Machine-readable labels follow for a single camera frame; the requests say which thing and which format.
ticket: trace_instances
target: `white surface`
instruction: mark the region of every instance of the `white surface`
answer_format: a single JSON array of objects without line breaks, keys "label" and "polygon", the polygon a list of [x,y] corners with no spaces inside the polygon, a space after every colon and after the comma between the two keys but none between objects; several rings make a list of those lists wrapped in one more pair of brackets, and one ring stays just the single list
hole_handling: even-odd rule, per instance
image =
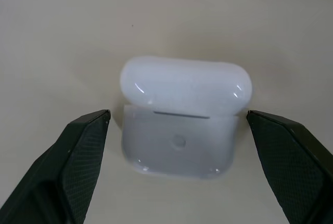
[{"label": "white surface", "polygon": [[[0,0],[0,201],[76,117],[111,108],[132,56],[226,61],[250,108],[303,123],[331,151],[333,0]],[[245,122],[217,180],[141,175],[109,128],[86,223],[287,223]]]},{"label": "white surface", "polygon": [[237,116],[184,117],[126,105],[122,148],[142,173],[216,178],[232,163],[237,124]]},{"label": "white surface", "polygon": [[121,71],[120,87],[132,104],[192,116],[232,116],[249,103],[252,83],[235,64],[142,56]]}]

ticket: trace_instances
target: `charging case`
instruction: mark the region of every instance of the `charging case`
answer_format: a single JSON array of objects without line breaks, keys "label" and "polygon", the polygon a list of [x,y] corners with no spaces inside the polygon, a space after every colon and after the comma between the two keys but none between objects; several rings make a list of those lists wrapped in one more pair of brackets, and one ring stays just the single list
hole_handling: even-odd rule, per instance
[{"label": "charging case", "polygon": [[239,113],[252,95],[240,66],[153,56],[121,72],[122,148],[141,173],[212,178],[233,160]]}]

